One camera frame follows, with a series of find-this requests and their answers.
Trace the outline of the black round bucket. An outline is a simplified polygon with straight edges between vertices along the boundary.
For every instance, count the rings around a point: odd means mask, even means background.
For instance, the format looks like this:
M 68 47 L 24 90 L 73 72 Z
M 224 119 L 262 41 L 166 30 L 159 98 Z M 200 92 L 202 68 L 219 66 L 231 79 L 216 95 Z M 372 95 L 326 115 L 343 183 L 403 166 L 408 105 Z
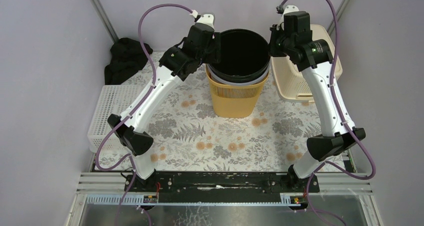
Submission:
M 231 29 L 221 33 L 221 62 L 208 68 L 219 79 L 230 83 L 249 83 L 269 68 L 267 40 L 256 32 Z

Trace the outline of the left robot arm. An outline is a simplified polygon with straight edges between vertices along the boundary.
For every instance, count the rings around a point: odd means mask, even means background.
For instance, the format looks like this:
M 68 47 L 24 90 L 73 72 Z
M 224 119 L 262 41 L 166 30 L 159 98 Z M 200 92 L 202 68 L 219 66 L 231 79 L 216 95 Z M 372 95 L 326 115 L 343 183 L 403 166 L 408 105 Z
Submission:
M 142 191 L 150 191 L 155 185 L 155 167 L 149 156 L 154 139 L 147 133 L 150 119 L 170 92 L 202 64 L 219 62 L 220 50 L 220 33 L 213 26 L 195 23 L 187 37 L 164 52 L 154 77 L 136 100 L 120 115 L 108 117 L 108 124 L 131 156 L 135 183 Z

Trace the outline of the cream large container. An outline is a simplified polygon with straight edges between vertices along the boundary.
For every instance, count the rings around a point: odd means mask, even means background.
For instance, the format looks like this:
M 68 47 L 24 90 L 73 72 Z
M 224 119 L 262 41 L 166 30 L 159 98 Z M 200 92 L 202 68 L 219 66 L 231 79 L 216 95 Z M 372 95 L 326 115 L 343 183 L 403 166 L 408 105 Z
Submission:
M 311 24 L 310 28 L 312 30 L 312 39 L 314 41 L 324 39 L 329 44 L 331 52 L 334 53 L 335 46 L 326 28 L 316 24 Z M 271 57 L 270 63 L 277 91 L 283 100 L 299 103 L 315 102 L 307 82 L 289 57 Z M 335 68 L 337 80 L 342 73 L 342 65 L 339 58 L 337 58 Z

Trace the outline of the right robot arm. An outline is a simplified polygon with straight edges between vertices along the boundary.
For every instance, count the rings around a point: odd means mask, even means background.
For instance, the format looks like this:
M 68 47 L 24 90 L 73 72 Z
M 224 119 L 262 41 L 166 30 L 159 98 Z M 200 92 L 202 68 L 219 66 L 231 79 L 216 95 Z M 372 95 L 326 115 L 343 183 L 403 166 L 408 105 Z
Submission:
M 305 11 L 285 12 L 282 22 L 270 28 L 269 54 L 290 60 L 302 74 L 312 93 L 320 119 L 321 134 L 306 141 L 307 152 L 289 168 L 287 185 L 299 192 L 323 162 L 364 139 L 365 131 L 357 128 L 341 98 L 332 72 L 335 62 L 331 48 L 323 39 L 314 40 L 310 15 Z

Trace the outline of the yellow plastic waste basket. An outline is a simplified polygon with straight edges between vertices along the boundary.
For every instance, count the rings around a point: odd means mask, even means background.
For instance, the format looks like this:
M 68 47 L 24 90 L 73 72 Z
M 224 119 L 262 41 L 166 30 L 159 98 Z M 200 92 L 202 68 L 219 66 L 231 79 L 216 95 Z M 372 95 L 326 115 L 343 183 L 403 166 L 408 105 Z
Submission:
M 222 84 L 214 80 L 209 68 L 206 69 L 206 75 L 216 115 L 223 118 L 245 118 L 252 114 L 269 72 L 264 73 L 258 83 L 245 86 Z

